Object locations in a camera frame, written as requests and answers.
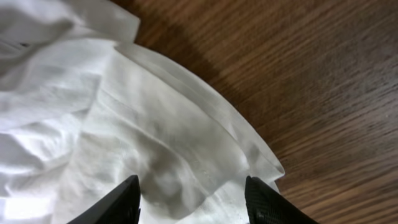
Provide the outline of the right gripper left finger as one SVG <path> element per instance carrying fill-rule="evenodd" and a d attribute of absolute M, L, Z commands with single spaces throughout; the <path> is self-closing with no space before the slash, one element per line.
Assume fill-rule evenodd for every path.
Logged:
<path fill-rule="evenodd" d="M 131 175 L 68 224 L 138 224 L 140 201 L 139 178 Z"/>

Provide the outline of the white t-shirt black print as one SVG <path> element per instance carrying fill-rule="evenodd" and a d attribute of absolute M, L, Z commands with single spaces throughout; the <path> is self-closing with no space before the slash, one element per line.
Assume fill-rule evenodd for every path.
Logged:
<path fill-rule="evenodd" d="M 1 222 L 68 223 L 130 175 L 141 223 L 247 223 L 284 169 L 216 90 L 110 1 L 1 2 Z"/>

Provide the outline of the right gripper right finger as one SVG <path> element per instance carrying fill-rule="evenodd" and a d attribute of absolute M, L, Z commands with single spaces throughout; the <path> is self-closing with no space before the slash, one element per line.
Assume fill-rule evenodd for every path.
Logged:
<path fill-rule="evenodd" d="M 318 224 L 258 177 L 246 177 L 244 196 L 250 224 Z"/>

